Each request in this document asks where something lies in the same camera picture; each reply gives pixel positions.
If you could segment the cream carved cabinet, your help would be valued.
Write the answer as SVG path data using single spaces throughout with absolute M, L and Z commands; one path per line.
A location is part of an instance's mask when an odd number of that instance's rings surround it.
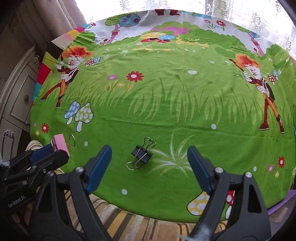
M 25 151 L 31 141 L 30 112 L 41 65 L 36 48 L 17 63 L 1 92 L 1 157 L 4 161 Z

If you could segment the purple cardboard storage box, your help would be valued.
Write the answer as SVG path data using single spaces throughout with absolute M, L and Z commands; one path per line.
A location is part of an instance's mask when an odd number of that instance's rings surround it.
M 276 205 L 267 209 L 269 220 L 271 222 L 281 222 L 285 215 L 293 209 L 295 203 L 295 190 L 289 190 L 287 196 Z

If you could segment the mauve drape left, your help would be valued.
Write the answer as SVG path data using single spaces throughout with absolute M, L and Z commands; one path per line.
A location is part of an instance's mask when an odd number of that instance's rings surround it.
M 1 59 L 22 57 L 86 24 L 76 1 L 1 1 Z

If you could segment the white lace sheer curtain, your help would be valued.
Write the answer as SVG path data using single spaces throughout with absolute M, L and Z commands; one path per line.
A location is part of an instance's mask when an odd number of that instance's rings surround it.
M 295 57 L 295 25 L 279 1 L 83 0 L 77 1 L 76 4 L 88 23 L 124 12 L 150 9 L 177 9 L 214 16 L 266 37 Z

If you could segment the pink binder clip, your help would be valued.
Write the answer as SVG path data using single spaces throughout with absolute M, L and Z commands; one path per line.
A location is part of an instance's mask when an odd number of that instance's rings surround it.
M 71 139 L 74 140 L 74 143 L 67 146 L 67 142 L 69 142 Z M 54 152 L 59 151 L 59 150 L 63 150 L 70 157 L 71 155 L 70 155 L 70 152 L 69 152 L 69 148 L 74 147 L 76 145 L 76 139 L 75 139 L 74 135 L 71 134 L 69 136 L 69 138 L 67 140 L 65 140 L 64 135 L 61 133 L 61 134 L 53 136 L 53 138 L 51 139 L 51 145 L 52 145 L 52 148 L 53 148 Z

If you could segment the black binder clip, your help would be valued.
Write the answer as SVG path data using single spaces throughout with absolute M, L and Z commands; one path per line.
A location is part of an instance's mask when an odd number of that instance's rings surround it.
M 154 139 L 150 137 L 144 138 L 144 143 L 142 145 L 136 145 L 134 150 L 131 152 L 133 159 L 126 163 L 126 167 L 130 171 L 140 168 L 141 163 L 146 164 L 152 157 L 153 153 L 151 148 L 156 145 Z

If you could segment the green cartoon print tablecloth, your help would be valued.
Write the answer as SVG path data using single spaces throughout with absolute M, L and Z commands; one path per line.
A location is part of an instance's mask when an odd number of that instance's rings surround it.
M 112 141 L 131 154 L 150 137 L 151 152 L 195 146 L 230 173 L 251 172 L 267 207 L 292 185 L 293 60 L 225 20 L 156 9 L 90 23 L 44 56 L 36 87 L 32 138 L 76 139 L 64 172 Z

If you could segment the striped beige sofa cover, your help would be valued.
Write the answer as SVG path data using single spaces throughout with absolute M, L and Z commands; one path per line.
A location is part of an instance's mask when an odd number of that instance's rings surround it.
M 89 194 L 103 226 L 114 240 L 182 240 L 194 228 L 209 196 L 187 161 L 185 145 L 153 150 L 152 159 L 130 171 L 130 147 L 110 142 L 112 160 L 99 186 Z

